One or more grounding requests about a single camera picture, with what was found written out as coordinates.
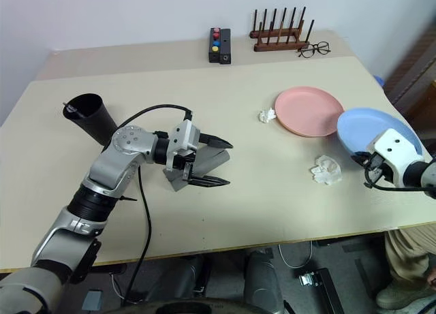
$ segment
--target black cup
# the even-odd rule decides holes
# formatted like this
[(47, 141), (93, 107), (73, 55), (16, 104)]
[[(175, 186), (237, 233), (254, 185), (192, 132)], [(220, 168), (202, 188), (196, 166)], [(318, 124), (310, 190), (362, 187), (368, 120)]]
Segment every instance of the black cup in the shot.
[(75, 110), (63, 108), (63, 116), (85, 130), (99, 144), (105, 146), (116, 131), (116, 124), (97, 94), (83, 94), (67, 103)]

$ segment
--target white paper tissue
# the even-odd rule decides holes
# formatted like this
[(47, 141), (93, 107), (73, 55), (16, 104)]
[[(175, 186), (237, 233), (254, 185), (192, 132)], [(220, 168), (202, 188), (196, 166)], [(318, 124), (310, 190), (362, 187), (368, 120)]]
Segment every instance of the white paper tissue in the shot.
[(315, 160), (316, 166), (311, 168), (313, 180), (317, 183), (331, 185), (342, 180), (341, 167), (329, 156), (322, 155)]
[(259, 120), (261, 120), (261, 122), (263, 123), (268, 123), (275, 118), (275, 111), (272, 108), (270, 108), (269, 110), (260, 111), (259, 113)]

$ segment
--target pink plate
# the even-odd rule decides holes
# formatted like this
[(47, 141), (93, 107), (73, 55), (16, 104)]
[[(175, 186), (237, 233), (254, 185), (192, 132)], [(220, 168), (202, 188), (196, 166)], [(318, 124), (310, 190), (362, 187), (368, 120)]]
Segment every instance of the pink plate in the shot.
[(326, 91), (314, 87), (294, 87), (278, 96), (275, 112), (280, 123), (295, 134), (322, 137), (337, 130), (343, 107)]

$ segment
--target wire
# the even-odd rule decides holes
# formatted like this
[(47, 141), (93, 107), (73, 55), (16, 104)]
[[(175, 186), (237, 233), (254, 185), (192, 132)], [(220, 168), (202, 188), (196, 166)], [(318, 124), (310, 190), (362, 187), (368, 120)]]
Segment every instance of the wire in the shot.
[(365, 168), (364, 171), (365, 180), (367, 181), (367, 187), (374, 187), (379, 190), (384, 191), (436, 191), (436, 187), (408, 187), (408, 188), (392, 188), (392, 187), (382, 187), (380, 185), (376, 185), (374, 181), (369, 177), (369, 169)]
[[(120, 288), (118, 281), (115, 280), (115, 277), (113, 274), (110, 274), (110, 278), (112, 279), (112, 288), (114, 289), (114, 292), (121, 300), (124, 300), (124, 296), (121, 293), (121, 288)], [(131, 304), (139, 304), (139, 302), (131, 302), (130, 300), (128, 300), (128, 302)]]
[(142, 186), (141, 167), (138, 167), (138, 181), (139, 181), (139, 190), (141, 191), (142, 202), (144, 203), (144, 207), (145, 207), (145, 213), (146, 213), (146, 216), (147, 216), (147, 225), (149, 227), (149, 230), (148, 230), (147, 240), (145, 242), (144, 249), (142, 250), (141, 257), (139, 258), (138, 262), (136, 263), (136, 267), (135, 267), (134, 273), (131, 275), (129, 285), (128, 285), (127, 289), (126, 289), (125, 297), (123, 299), (123, 305), (122, 306), (125, 306), (126, 303), (127, 303), (127, 300), (129, 299), (129, 294), (130, 294), (130, 291), (131, 291), (131, 287), (132, 287), (132, 285), (135, 282), (136, 275), (138, 274), (139, 267), (141, 267), (141, 263), (144, 260), (145, 253), (147, 252), (147, 249), (149, 249), (150, 239), (151, 239), (151, 218), (150, 218), (149, 206), (147, 205), (147, 200), (145, 198), (144, 187)]
[(285, 263), (285, 265), (286, 265), (288, 268), (304, 268), (304, 267), (305, 267), (305, 266), (310, 262), (310, 260), (312, 259), (313, 244), (312, 244), (312, 241), (309, 241), (309, 243), (310, 243), (310, 245), (309, 245), (309, 256), (308, 256), (308, 258), (306, 259), (306, 261), (305, 261), (303, 264), (298, 265), (298, 266), (292, 266), (292, 265), (289, 265), (289, 264), (286, 262), (286, 260), (285, 260), (285, 258), (284, 258), (284, 256), (283, 256), (283, 254), (282, 254), (282, 252), (281, 252), (280, 244), (278, 244), (277, 246), (278, 246), (278, 248), (279, 248), (280, 257), (281, 257), (281, 260), (283, 261), (283, 263)]
[[(154, 105), (151, 106), (149, 108), (145, 108), (141, 111), (139, 111), (138, 113), (132, 115), (131, 117), (129, 117), (127, 120), (125, 120), (123, 123), (121, 123), (118, 127), (117, 130), (126, 126), (127, 124), (131, 123), (134, 119), (138, 118), (139, 116), (156, 110), (158, 108), (176, 108), (178, 110), (182, 110), (185, 111), (185, 117), (183, 118), (183, 120), (191, 120), (192, 119), (192, 111), (189, 108), (186, 108), (184, 106), (180, 106), (180, 105), (174, 105), (174, 104), (159, 104), (159, 105)], [(105, 145), (105, 147), (103, 147), (102, 152), (104, 152), (108, 146), (110, 145), (111, 140), (109, 140), (109, 142)], [(149, 249), (149, 245), (150, 245), (150, 239), (151, 239), (151, 218), (150, 218), (150, 211), (149, 211), (149, 206), (147, 205), (147, 200), (145, 198), (145, 193), (144, 193), (144, 187), (142, 186), (142, 177), (141, 177), (141, 167), (138, 167), (138, 181), (139, 181), (139, 189), (141, 191), (141, 197), (142, 197), (142, 202), (144, 203), (144, 207), (145, 207), (145, 213), (146, 213), (146, 218), (147, 218), (147, 225), (149, 227), (148, 233), (147, 233), (147, 239), (146, 239), (146, 243), (144, 246), (144, 249), (142, 250), (142, 254), (140, 256), (140, 259), (138, 260), (134, 273), (131, 275), (130, 278), (130, 282), (129, 285), (127, 286), (126, 292), (125, 292), (125, 296), (123, 296), (120, 292), (119, 296), (123, 299), (122, 302), (122, 307), (124, 307), (128, 302), (130, 302), (129, 299), (129, 295), (130, 295), (130, 291), (131, 291), (131, 287), (133, 286), (134, 282), (135, 282), (135, 278), (136, 275), (138, 274), (139, 268), (141, 266), (142, 261), (144, 260), (145, 254), (147, 252), (147, 250)]]
[[(184, 106), (180, 106), (180, 105), (175, 105), (175, 104), (159, 104), (159, 105), (150, 106), (149, 108), (145, 108), (145, 109), (139, 111), (138, 113), (132, 115), (132, 116), (129, 117), (126, 121), (124, 121), (123, 123), (121, 123), (121, 124), (116, 128), (116, 130), (118, 130), (118, 129), (120, 129), (120, 128), (126, 126), (126, 125), (128, 125), (129, 123), (131, 123), (134, 119), (138, 118), (139, 116), (141, 116), (141, 115), (143, 115), (143, 114), (145, 114), (145, 113), (147, 113), (147, 112), (150, 112), (150, 111), (156, 110), (156, 109), (158, 109), (158, 108), (176, 108), (176, 109), (178, 109), (178, 110), (185, 111), (185, 117), (183, 118), (183, 120), (186, 120), (186, 119), (191, 120), (191, 119), (192, 119), (192, 111), (191, 111), (189, 108), (186, 108), (186, 107), (184, 107)], [(108, 148), (108, 146), (110, 145), (111, 140), (112, 140), (112, 139), (110, 139), (110, 140), (108, 141), (108, 143), (105, 145), (105, 147), (103, 147), (102, 152), (104, 152), (104, 151)]]
[(286, 311), (287, 311), (289, 314), (295, 314), (295, 311), (293, 310), (293, 308), (291, 307), (291, 305), (290, 305), (286, 300), (284, 300), (284, 299), (283, 299), (283, 306), (285, 307)]

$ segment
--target eyeglasses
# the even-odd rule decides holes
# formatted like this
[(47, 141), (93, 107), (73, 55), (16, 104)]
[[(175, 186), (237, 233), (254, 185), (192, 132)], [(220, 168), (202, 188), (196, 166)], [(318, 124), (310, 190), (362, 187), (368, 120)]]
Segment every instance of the eyeglasses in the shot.
[(305, 57), (306, 59), (315, 55), (315, 51), (317, 51), (318, 53), (323, 54), (323, 55), (331, 52), (330, 45), (328, 44), (328, 42), (319, 42), (318, 44), (309, 44), (306, 48), (300, 48), (298, 51), (300, 52), (298, 57), (302, 56), (302, 57)]

